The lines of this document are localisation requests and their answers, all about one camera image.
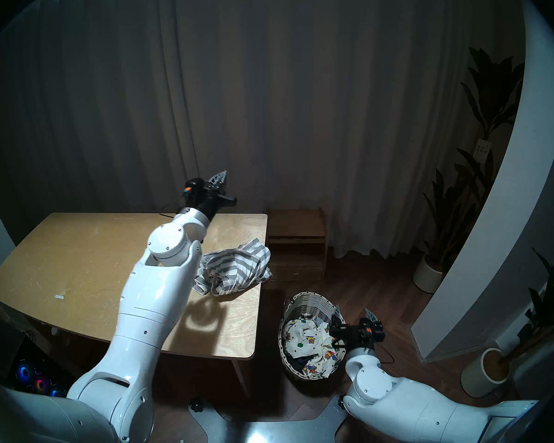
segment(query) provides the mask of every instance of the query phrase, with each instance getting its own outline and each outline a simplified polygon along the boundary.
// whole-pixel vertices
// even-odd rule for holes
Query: woven basket
[[[285,357],[285,340],[283,339],[283,326],[289,321],[293,321],[294,319],[310,319],[315,317],[318,317],[330,324],[333,318],[333,314],[334,305],[322,295],[314,292],[298,293],[293,297],[291,302],[289,302],[289,305],[287,305],[287,307],[285,308],[285,311],[283,312],[283,317],[281,318],[281,322],[279,323],[279,354],[281,355],[281,362],[283,362],[283,366],[285,366],[286,372],[294,379],[302,381],[314,381],[322,378],[310,378],[308,376],[305,376],[303,373],[294,370],[294,368],[289,365],[289,362],[287,362],[287,358]],[[338,365],[342,361],[345,352],[344,348],[335,348],[335,351],[337,352],[338,360],[331,374],[337,371]]]

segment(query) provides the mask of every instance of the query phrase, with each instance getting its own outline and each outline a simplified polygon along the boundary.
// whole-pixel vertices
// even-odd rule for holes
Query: gray and white striped clothing
[[[193,290],[215,296],[243,291],[271,277],[267,266],[271,251],[253,239],[238,249],[224,249],[201,258]]]

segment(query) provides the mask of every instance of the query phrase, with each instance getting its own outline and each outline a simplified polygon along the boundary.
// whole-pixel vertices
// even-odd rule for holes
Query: white plant pot
[[[468,394],[470,397],[483,397],[491,392],[498,385],[503,384],[509,378],[509,374],[507,374],[505,379],[501,381],[495,381],[486,374],[484,364],[485,356],[491,351],[500,352],[500,349],[488,348],[462,371],[462,387],[464,388],[466,394]]]
[[[425,256],[421,259],[419,266],[416,267],[415,274],[412,275],[412,280],[416,286],[426,293],[435,293],[442,279],[443,273],[433,270],[427,265]]]

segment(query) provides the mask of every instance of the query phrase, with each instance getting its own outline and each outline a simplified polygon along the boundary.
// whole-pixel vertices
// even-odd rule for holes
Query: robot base
[[[283,442],[283,443],[333,443],[334,434],[347,417],[335,395],[318,418],[311,421],[238,422],[226,421],[208,403],[193,399],[189,413],[207,434],[207,441],[217,443]]]

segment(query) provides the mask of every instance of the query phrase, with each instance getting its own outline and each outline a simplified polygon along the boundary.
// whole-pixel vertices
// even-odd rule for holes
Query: paper tag
[[[490,141],[486,141],[485,139],[479,139],[478,143],[476,144],[476,149],[474,150],[474,154],[472,155],[472,157],[474,157],[474,160],[484,165],[489,151],[490,151]]]
[[[376,322],[379,322],[379,319],[376,317],[376,315],[374,313],[372,313],[371,311],[369,311],[369,309],[367,309],[367,308],[365,308],[365,317],[368,318],[374,324]]]

